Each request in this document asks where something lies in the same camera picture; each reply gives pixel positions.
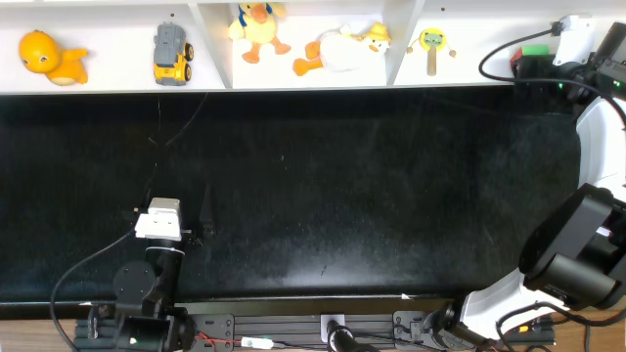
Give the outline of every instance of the duck wearing blue vest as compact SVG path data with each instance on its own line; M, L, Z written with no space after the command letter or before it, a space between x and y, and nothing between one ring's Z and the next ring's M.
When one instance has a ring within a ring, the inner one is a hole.
M252 44L249 52L242 55L251 64L259 62L258 53L263 44L272 44L277 55L291 50L291 46L281 43L276 37L278 26L274 16L283 18L287 12L278 3L240 3L239 16L228 28L228 36L233 40L246 38Z

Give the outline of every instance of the wooden handle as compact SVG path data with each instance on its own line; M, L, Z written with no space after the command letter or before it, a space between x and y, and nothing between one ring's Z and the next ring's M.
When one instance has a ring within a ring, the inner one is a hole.
M428 49L428 75L433 76L437 74L437 48L430 47Z

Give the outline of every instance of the black tabletop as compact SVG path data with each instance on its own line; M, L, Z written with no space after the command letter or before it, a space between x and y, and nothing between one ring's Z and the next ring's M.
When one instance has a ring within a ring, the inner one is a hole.
M179 300L489 286L578 179L572 117L512 93L209 94L168 148L203 94L0 98L0 301L47 300L147 184L190 219L206 182L219 233L187 253ZM80 268L59 300L112 297L145 245Z

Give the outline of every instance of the white plush duck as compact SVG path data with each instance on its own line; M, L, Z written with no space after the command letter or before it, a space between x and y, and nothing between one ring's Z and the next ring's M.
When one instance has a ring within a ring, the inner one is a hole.
M293 71L298 76L311 69L326 68L342 72L379 60L389 48L391 38L387 27L376 22L363 36L352 35L348 24L339 31L332 30L322 35L319 41L308 43L305 47L306 59L293 62Z

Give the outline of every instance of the yellow wheel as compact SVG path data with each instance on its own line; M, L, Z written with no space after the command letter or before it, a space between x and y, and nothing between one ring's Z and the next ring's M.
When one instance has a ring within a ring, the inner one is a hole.
M185 80L189 82L192 79L192 67L189 64L185 65Z
M194 47L189 43L185 44L185 59L187 61L194 59Z

